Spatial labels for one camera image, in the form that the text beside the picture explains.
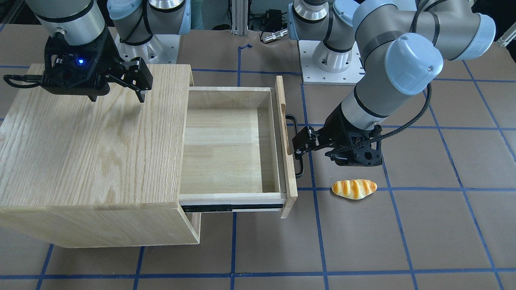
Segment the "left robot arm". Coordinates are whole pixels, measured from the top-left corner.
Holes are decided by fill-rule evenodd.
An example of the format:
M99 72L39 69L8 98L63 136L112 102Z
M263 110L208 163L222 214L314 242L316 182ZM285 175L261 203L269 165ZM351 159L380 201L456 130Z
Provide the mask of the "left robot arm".
M407 124L381 134L381 123L414 95L427 90L444 60L480 57L492 45L494 20L474 13L467 0L295 0L289 5L289 38L320 41L319 67L328 57L358 47L365 74L319 130L304 127L292 140L295 159L329 147L339 166L379 166L382 139L422 117L430 100Z

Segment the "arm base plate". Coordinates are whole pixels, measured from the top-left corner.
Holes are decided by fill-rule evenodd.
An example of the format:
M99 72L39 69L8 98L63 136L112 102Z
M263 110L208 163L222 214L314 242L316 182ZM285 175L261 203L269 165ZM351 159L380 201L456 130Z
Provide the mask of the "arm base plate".
M153 35L146 44L131 46L122 44L117 35L115 44L119 55L124 61L130 61L136 57L144 59L146 64L176 64L179 52L180 35Z
M305 84L356 85L365 75L357 45L348 52L328 49L320 41L298 41Z

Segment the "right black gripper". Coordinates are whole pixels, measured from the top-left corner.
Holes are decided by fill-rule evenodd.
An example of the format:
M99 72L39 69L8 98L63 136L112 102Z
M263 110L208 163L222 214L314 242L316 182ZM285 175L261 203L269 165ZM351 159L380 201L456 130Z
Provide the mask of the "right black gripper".
M40 86L52 94L86 95L93 102L110 92L109 82L135 91L144 103L153 76L142 57L121 61L108 29L88 44L72 46L56 31L46 42Z

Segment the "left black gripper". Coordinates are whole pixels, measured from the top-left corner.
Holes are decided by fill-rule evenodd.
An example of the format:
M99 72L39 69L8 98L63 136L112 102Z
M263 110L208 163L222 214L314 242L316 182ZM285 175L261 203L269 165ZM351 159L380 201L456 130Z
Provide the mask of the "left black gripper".
M381 125L376 125L372 130L361 130L353 126L343 115L341 106L337 106L321 128L321 144L341 149L378 137L381 131ZM311 126L305 126L299 131L295 140L300 145L302 155L321 149L318 143L319 136L319 132ZM332 153L331 160L339 166L380 166L383 164L381 141L376 143L376 147L367 144L352 150Z

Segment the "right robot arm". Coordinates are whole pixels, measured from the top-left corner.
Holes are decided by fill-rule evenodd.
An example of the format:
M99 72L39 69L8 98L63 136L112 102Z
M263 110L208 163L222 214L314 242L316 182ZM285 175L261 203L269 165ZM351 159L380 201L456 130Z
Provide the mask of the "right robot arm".
M92 102L110 92L110 83L133 90L143 103L153 87L148 64L166 53L158 35L187 34L190 0L109 0L115 40L96 0L28 0L49 33L40 75L4 76L18 88L41 87L52 94L85 95Z

